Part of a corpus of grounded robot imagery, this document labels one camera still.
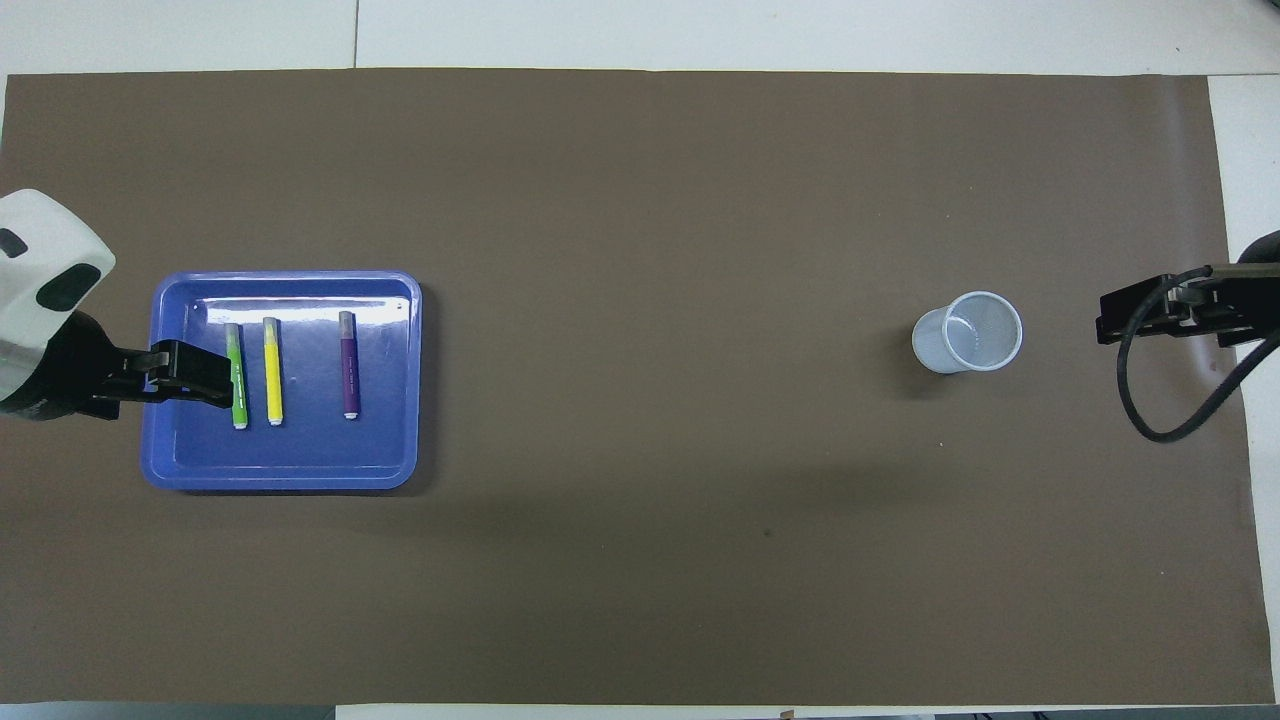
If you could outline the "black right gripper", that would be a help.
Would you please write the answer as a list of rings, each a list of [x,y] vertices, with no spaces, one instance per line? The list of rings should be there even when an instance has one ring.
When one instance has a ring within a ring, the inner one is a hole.
[[[1135,336],[1166,333],[1179,324],[1178,337],[1215,334],[1220,347],[1263,340],[1279,328],[1277,261],[1279,233],[1272,232],[1251,243],[1231,269],[1216,269],[1216,281],[1179,286],[1178,302],[1166,290],[1138,320]],[[1147,297],[1171,278],[1155,275],[1101,296],[1097,343],[1119,343]]]

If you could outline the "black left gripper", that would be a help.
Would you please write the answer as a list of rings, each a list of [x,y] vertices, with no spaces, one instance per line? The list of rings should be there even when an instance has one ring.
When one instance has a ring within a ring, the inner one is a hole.
[[[27,380],[5,396],[5,414],[31,421],[79,414],[114,421],[120,402],[192,401],[230,409],[230,360],[179,340],[118,348],[87,313],[73,311]]]

